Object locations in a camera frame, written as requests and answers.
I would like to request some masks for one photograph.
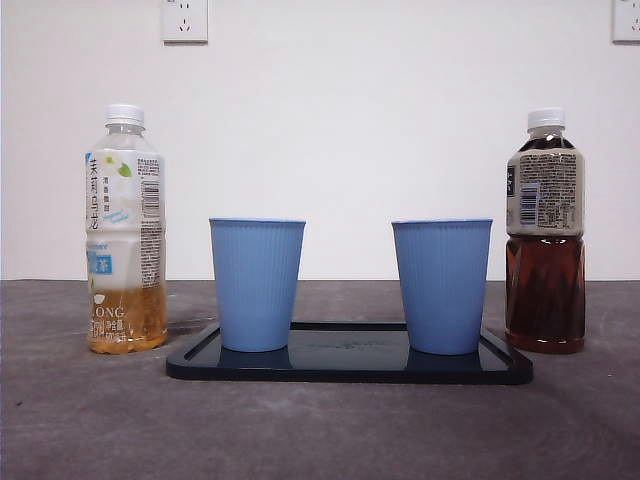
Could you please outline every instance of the electrical outlet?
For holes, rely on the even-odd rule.
[[[640,42],[640,0],[613,0],[613,41]]]
[[[208,0],[163,0],[165,43],[207,43]]]

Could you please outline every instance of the gray table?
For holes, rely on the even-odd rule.
[[[510,387],[168,378],[213,292],[171,282],[168,344],[109,356],[86,349],[83,282],[3,282],[2,478],[640,478],[640,282],[589,284],[586,350],[527,354]],[[302,282],[295,316],[398,321],[399,287]]]

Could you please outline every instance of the ribbed cup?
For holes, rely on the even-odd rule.
[[[491,223],[392,222],[412,348],[444,355],[478,348]]]
[[[304,221],[212,218],[224,347],[266,352],[287,344]]]

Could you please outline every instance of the bottle cap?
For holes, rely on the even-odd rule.
[[[559,107],[541,108],[529,112],[527,130],[538,127],[556,126],[564,130],[564,109]]]
[[[144,111],[135,105],[113,103],[107,107],[107,123],[105,125],[116,123],[126,123],[144,128]]]

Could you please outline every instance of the black tray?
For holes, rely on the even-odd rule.
[[[405,323],[293,322],[289,345],[265,353],[222,347],[217,322],[167,357],[167,375],[185,380],[282,382],[528,383],[533,365],[487,330],[478,351],[431,355],[409,347]]]

